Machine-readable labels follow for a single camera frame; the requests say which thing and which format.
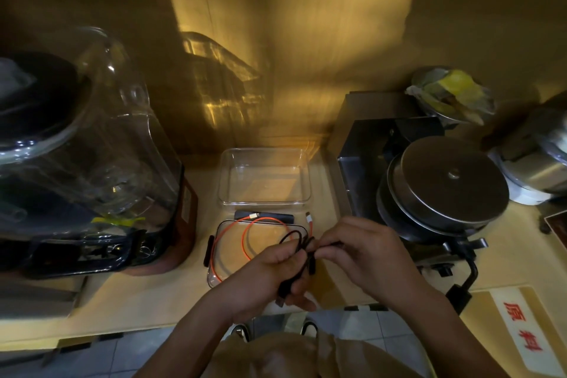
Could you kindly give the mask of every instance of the round metal lid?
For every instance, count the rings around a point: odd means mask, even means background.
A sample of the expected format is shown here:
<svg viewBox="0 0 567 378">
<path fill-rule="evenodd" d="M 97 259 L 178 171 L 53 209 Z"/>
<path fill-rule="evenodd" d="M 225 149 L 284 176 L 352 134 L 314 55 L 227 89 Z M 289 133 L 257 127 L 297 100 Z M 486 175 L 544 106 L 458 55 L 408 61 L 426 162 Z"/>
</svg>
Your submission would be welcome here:
<svg viewBox="0 0 567 378">
<path fill-rule="evenodd" d="M 416 198 L 450 219 L 481 224 L 506 210 L 504 176 L 488 156 L 464 141 L 418 139 L 406 148 L 400 164 Z"/>
</svg>

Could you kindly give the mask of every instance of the hand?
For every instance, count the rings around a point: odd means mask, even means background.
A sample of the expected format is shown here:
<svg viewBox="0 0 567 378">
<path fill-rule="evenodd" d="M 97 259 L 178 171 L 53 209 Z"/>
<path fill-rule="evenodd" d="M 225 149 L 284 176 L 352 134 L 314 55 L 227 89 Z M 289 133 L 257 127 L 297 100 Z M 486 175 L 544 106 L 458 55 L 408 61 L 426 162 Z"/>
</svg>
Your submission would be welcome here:
<svg viewBox="0 0 567 378">
<path fill-rule="evenodd" d="M 344 248 L 329 246 L 341 241 Z M 315 258 L 336 263 L 367 295 L 401 313 L 437 292 L 420 275 L 400 237 L 389 227 L 343 217 L 319 240 Z"/>
<path fill-rule="evenodd" d="M 230 312 L 233 323 L 243 323 L 259 315 L 276 299 L 280 283 L 301 271 L 307 253 L 305 250 L 295 253 L 296 247 L 297 241 L 267 247 L 212 290 Z M 301 278 L 291 285 L 286 305 L 314 311 L 315 304 L 304 296 L 307 285 L 308 270 L 305 269 Z"/>
</svg>

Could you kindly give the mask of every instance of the red chinese characters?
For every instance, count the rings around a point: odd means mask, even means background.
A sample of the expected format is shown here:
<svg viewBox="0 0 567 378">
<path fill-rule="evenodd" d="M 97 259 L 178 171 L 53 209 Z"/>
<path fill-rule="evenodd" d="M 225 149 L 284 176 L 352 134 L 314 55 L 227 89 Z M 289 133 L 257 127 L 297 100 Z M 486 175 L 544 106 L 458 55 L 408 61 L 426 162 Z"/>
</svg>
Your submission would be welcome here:
<svg viewBox="0 0 567 378">
<path fill-rule="evenodd" d="M 506 307 L 506 311 L 508 315 L 512 318 L 512 321 L 520 320 L 525 321 L 526 317 L 524 317 L 524 313 L 522 309 L 517 303 L 506 303 L 504 302 L 504 306 Z"/>
<path fill-rule="evenodd" d="M 542 351 L 541 346 L 537 343 L 536 337 L 532 332 L 521 330 L 518 334 L 526 341 L 525 347 L 529 351 Z"/>
</svg>

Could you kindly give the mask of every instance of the shoe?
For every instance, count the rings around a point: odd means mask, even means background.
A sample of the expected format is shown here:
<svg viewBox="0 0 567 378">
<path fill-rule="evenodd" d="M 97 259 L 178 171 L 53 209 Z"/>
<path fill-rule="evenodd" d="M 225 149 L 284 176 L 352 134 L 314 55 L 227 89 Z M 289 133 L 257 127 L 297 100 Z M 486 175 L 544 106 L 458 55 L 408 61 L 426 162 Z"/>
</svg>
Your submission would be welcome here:
<svg viewBox="0 0 567 378">
<path fill-rule="evenodd" d="M 246 327 L 246 324 L 237 324 L 230 332 L 231 335 L 238 335 L 243 341 L 250 342 L 250 332 Z"/>
<path fill-rule="evenodd" d="M 303 327 L 301 328 L 301 335 L 316 338 L 318 331 L 319 329 L 314 322 L 306 321 L 305 323 L 303 323 Z"/>
</svg>

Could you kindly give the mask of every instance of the left hand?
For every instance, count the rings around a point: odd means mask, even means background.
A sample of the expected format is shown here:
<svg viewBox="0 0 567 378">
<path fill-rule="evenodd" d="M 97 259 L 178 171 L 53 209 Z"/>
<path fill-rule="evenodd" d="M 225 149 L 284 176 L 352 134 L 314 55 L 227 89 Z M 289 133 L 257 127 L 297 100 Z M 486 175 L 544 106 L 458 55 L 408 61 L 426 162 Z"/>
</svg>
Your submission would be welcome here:
<svg viewBox="0 0 567 378">
<path fill-rule="evenodd" d="M 211 294 L 230 312 L 233 323 L 243 323 L 259 315 L 266 305 L 276 299 L 280 283 L 294 277 L 307 260 L 305 250 L 295 253 L 297 241 L 272 245 L 259 253 L 241 269 L 215 287 Z M 308 271 L 291 285 L 286 305 L 314 311 L 315 304 L 304 296 Z"/>
</svg>

